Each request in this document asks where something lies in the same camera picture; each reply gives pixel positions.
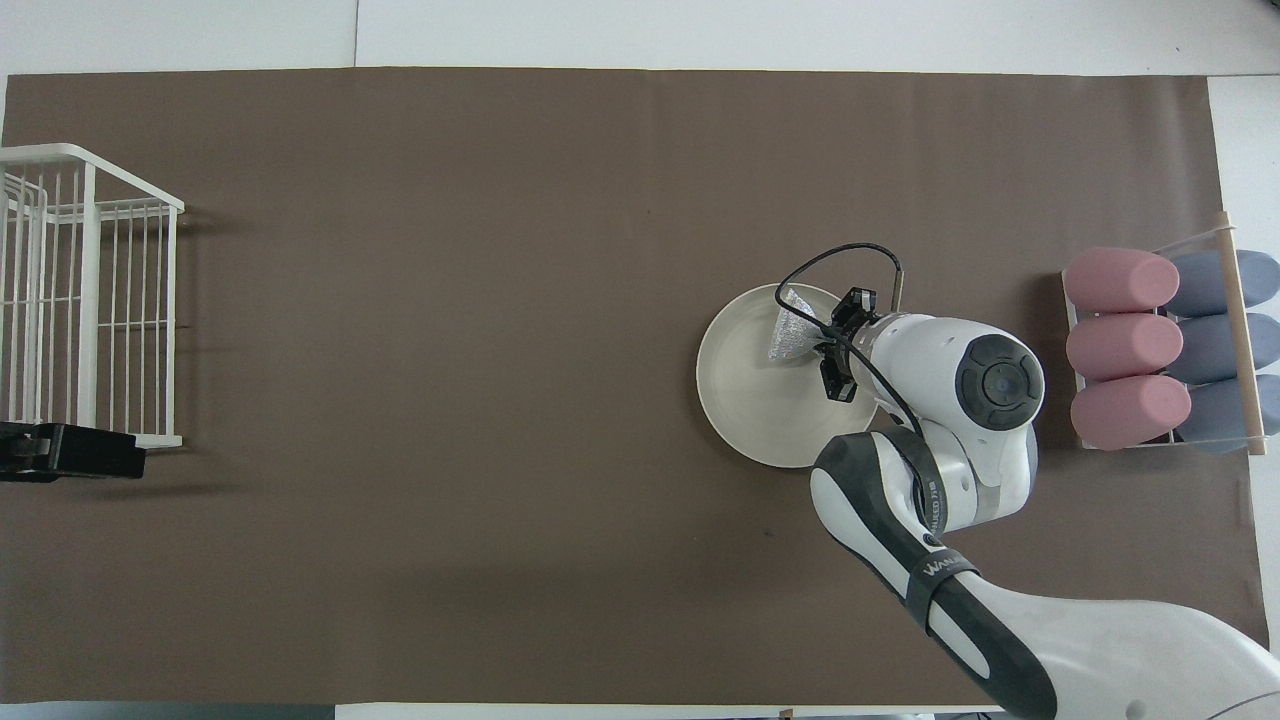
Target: black clamp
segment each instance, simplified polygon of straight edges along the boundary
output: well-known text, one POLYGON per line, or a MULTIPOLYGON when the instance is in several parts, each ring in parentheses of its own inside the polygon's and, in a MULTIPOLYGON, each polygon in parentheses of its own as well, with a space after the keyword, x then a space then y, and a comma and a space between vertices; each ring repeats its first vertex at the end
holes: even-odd
POLYGON ((831 311, 831 327, 826 331, 828 340, 815 350, 822 352, 822 386, 827 398, 837 402, 852 402, 858 383, 849 366, 849 350, 835 334, 852 342, 859 328, 879 319, 876 314, 876 291, 860 287, 850 288, 836 309, 831 311))

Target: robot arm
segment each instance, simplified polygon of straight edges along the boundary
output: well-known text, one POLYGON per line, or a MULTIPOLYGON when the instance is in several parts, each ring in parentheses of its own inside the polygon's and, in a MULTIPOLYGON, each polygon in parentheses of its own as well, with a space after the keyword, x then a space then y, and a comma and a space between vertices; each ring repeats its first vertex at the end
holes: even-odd
MULTIPOLYGON (((1011 592, 941 543, 1027 500, 1043 383, 1025 346, 927 315, 888 315, 854 342, 919 413, 922 434, 832 439, 810 479, 818 516, 987 694, 1028 719, 1280 716, 1280 662, 1225 623, 1166 603, 1011 592)), ((902 413, 877 380, 859 384, 902 413)))
POLYGON ((1210 615, 1037 597, 980 578, 919 519, 918 468, 906 457, 920 452, 924 441, 905 429, 832 439, 814 465, 814 506, 832 537, 1007 711, 1056 720, 1280 716, 1280 662, 1210 615))

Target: black rubber band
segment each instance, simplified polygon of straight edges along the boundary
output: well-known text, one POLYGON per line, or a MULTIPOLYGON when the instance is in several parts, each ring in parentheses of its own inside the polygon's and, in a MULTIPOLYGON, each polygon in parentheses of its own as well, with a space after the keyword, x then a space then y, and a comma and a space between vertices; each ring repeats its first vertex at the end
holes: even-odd
POLYGON ((938 592, 938 585, 948 578, 966 570, 978 573, 973 562, 951 548, 931 552, 922 557, 915 568, 911 568, 911 575, 906 579, 906 600, 902 603, 911 615, 911 620, 915 620, 915 624, 925 634, 932 634, 929 633, 929 605, 933 602, 933 593, 938 592))

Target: gray-blue cylinder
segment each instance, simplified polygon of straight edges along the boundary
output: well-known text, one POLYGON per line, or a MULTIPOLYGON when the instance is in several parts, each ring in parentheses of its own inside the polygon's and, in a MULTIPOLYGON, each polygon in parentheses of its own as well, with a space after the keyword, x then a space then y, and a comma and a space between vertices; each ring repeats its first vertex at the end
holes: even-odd
MULTIPOLYGON (((1244 447, 1244 402, 1240 379, 1231 378, 1190 389, 1192 414, 1178 427, 1178 436, 1206 452, 1230 452, 1244 447)), ((1262 405, 1262 430, 1271 436, 1280 430, 1280 377, 1258 375, 1258 398, 1262 405)))
MULTIPOLYGON (((1280 360, 1280 322, 1261 313, 1248 313, 1245 319, 1253 345, 1253 369, 1280 360)), ((1183 331, 1183 351, 1169 364, 1171 377, 1198 386, 1236 375, 1235 345, 1228 315, 1190 318, 1178 323, 1178 329, 1183 331)))
MULTIPOLYGON (((1236 250, 1244 306, 1253 307, 1280 292, 1280 263, 1266 252, 1236 250)), ((1226 313, 1226 286, 1222 284, 1222 263, 1216 250, 1174 258, 1178 268, 1178 293, 1165 307, 1180 318, 1199 318, 1226 313)))

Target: white plate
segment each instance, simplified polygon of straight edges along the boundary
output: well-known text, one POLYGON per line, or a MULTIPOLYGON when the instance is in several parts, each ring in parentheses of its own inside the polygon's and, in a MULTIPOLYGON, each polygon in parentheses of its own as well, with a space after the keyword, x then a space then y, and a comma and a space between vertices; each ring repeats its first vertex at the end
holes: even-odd
MULTIPOLYGON (((876 402, 865 389, 852 402, 827 400, 817 355, 769 360, 776 287, 744 292, 712 320, 698 348, 698 398, 733 450, 774 468, 809 468, 832 437, 865 430, 876 402)), ((818 318, 840 302, 818 287, 790 287, 818 318)))

